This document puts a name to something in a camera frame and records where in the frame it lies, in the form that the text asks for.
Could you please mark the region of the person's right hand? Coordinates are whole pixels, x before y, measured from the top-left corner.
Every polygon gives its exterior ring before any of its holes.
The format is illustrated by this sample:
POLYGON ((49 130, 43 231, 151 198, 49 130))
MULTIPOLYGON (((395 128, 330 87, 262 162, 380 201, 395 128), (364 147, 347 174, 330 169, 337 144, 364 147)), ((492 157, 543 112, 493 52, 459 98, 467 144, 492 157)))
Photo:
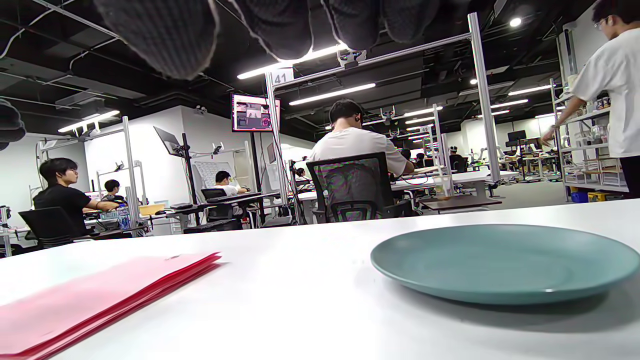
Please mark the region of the person's right hand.
MULTIPOLYGON (((299 60, 314 44, 306 0, 234 0, 249 34, 275 59, 299 60)), ((106 25, 163 75, 191 80, 206 69, 220 23, 214 0, 96 0, 106 25)), ((379 26, 398 43, 420 38, 438 0, 324 0, 334 38, 350 50, 377 43, 379 26)))

